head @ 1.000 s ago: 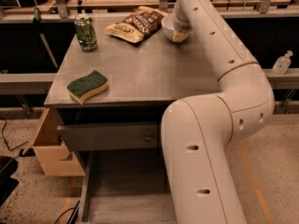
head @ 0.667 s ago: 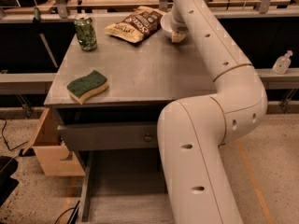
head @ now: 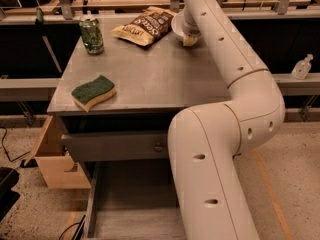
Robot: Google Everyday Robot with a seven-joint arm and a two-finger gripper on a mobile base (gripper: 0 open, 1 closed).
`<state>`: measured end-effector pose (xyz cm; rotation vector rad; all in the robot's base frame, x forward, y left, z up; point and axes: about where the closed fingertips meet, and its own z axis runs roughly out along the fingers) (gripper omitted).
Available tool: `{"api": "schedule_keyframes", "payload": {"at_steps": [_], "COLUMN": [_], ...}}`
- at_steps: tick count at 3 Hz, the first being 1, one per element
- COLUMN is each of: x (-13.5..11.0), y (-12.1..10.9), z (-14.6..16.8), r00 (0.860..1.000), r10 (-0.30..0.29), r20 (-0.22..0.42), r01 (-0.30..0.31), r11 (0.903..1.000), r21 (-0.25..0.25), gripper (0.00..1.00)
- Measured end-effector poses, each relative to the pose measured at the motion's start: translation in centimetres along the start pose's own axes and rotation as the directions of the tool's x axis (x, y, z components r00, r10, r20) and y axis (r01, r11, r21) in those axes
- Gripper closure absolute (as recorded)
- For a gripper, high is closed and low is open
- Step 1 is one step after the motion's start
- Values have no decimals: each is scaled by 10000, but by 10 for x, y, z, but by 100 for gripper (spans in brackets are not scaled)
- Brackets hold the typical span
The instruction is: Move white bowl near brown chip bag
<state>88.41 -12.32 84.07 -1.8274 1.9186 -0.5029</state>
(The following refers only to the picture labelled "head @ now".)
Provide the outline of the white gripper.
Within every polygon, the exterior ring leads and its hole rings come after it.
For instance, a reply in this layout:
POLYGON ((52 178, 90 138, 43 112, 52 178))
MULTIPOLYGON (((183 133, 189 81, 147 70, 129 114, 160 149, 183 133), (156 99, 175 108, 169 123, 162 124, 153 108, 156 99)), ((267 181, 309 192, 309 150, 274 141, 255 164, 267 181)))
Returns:
POLYGON ((185 47, 192 47, 199 41, 200 31, 193 18, 183 17, 182 31, 185 34, 183 37, 183 45, 185 47))

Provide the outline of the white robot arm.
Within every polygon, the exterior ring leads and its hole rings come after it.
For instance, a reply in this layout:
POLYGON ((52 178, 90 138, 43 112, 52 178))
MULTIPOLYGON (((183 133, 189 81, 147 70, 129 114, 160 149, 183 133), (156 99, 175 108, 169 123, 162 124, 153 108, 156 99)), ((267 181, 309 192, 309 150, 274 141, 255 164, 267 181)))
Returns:
POLYGON ((169 126, 169 159, 187 240, 259 240, 233 158, 275 135, 285 117, 283 96, 220 0, 184 2, 182 28, 200 32, 231 96, 186 108, 169 126))

